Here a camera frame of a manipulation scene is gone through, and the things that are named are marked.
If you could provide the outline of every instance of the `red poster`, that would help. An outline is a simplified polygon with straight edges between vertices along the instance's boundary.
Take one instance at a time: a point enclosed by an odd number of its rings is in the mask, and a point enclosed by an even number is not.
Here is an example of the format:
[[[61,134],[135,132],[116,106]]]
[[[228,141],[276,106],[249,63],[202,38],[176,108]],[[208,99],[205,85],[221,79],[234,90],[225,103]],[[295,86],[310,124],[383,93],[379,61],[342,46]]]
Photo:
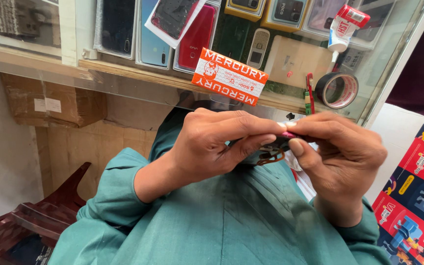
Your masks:
[[[424,221],[383,191],[373,208],[379,226],[392,236],[379,244],[387,255],[398,259],[409,254],[424,265]]]

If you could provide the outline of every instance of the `sleeve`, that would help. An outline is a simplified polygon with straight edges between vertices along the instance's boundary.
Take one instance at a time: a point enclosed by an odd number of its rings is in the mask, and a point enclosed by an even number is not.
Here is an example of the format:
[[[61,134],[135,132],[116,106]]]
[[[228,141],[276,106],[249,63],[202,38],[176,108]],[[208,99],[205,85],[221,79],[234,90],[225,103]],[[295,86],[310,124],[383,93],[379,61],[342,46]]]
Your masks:
[[[126,148],[106,166],[96,196],[79,209],[77,219],[60,236],[49,265],[110,264],[133,227],[150,209],[133,188],[138,170],[148,161]]]
[[[148,161],[131,148],[122,150],[106,166],[94,198],[78,211],[77,219],[100,219],[113,226],[133,227],[151,204],[140,201],[133,188],[138,170]]]
[[[363,198],[363,214],[359,224],[353,227],[335,227],[346,242],[358,264],[390,265],[387,256],[377,245],[379,227],[366,198]]]

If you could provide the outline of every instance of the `white glue tube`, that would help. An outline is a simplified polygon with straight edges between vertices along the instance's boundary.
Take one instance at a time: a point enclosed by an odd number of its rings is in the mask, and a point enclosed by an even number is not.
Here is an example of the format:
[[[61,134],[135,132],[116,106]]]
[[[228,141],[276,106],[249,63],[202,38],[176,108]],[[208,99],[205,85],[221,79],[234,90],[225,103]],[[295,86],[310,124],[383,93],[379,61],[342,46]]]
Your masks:
[[[354,31],[364,27],[370,18],[369,15],[348,5],[338,11],[330,27],[328,49],[333,51],[333,57],[327,73],[333,71],[339,53],[347,49]]]

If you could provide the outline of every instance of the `green kurta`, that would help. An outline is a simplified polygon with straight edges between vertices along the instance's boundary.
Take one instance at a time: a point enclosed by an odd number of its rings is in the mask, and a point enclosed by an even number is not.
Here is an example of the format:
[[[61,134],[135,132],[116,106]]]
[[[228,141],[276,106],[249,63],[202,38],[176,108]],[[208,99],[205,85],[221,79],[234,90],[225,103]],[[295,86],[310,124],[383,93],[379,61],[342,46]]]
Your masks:
[[[185,114],[168,115],[150,161],[172,147]],[[305,200],[285,163],[238,166],[145,204],[133,180],[148,163],[130,148],[109,162],[49,265],[389,264],[375,245],[367,202],[357,226],[334,227]]]

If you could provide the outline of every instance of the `black tape roll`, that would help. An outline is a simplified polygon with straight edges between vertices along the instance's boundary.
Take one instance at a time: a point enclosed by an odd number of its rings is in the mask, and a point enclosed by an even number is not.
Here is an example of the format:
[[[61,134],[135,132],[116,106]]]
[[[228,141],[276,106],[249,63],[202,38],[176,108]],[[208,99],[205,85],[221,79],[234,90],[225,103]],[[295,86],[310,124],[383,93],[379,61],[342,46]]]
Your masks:
[[[358,94],[358,79],[345,73],[328,73],[315,86],[317,98],[326,106],[339,109],[350,105]]]

